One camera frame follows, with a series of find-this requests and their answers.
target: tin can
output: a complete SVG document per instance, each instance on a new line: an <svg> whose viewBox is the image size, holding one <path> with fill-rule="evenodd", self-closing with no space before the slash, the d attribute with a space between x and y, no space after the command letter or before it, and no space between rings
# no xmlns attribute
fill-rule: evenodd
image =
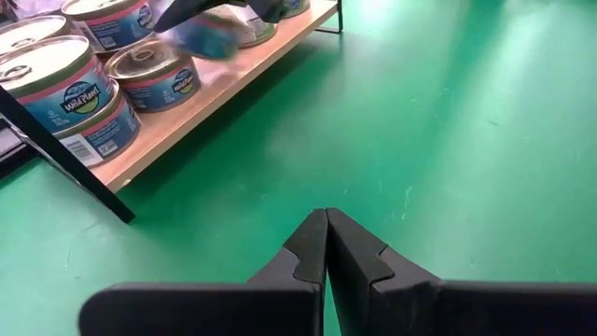
<svg viewBox="0 0 597 336"><path fill-rule="evenodd" d="M71 0L62 6L95 52L126 47L151 34L153 17L147 0Z"/></svg>
<svg viewBox="0 0 597 336"><path fill-rule="evenodd" d="M111 82L115 94L106 107L77 126L54 134L87 167L114 159L131 145L141 128L117 82Z"/></svg>
<svg viewBox="0 0 597 336"><path fill-rule="evenodd" d="M68 20L59 15L36 17L0 29L0 55L36 41L72 33Z"/></svg>
<svg viewBox="0 0 597 336"><path fill-rule="evenodd" d="M272 38L276 33L275 26L264 22L250 6L220 5L210 9L209 13L235 20L240 24L237 29L240 48L259 45Z"/></svg>
<svg viewBox="0 0 597 336"><path fill-rule="evenodd" d="M298 14L302 14L309 9L310 5L310 0L284 0L284 6L286 7L284 18L288 19L297 16Z"/></svg>
<svg viewBox="0 0 597 336"><path fill-rule="evenodd" d="M83 36L52 37L0 57L0 85L51 133L92 117L113 95Z"/></svg>
<svg viewBox="0 0 597 336"><path fill-rule="evenodd" d="M157 37L184 52L208 60L229 60L239 50L238 22L203 12Z"/></svg>
<svg viewBox="0 0 597 336"><path fill-rule="evenodd" d="M105 64L105 69L139 113L180 105L201 86L191 57L157 38L119 51Z"/></svg>

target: can lid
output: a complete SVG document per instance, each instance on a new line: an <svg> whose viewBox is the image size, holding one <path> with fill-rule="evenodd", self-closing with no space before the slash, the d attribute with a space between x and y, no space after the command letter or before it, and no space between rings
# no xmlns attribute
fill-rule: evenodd
<svg viewBox="0 0 597 336"><path fill-rule="evenodd" d="M34 42L0 57L0 83L10 91L50 77L88 49L89 41L82 36L59 36Z"/></svg>
<svg viewBox="0 0 597 336"><path fill-rule="evenodd" d="M87 14L116 6L128 0L73 0L64 4L62 12L68 15Z"/></svg>
<svg viewBox="0 0 597 336"><path fill-rule="evenodd" d="M48 15L12 23L0 29L0 55L56 34L66 24L59 15Z"/></svg>
<svg viewBox="0 0 597 336"><path fill-rule="evenodd" d="M172 47L148 38L117 52L105 64L105 71L116 79L145 77L170 68L180 59Z"/></svg>

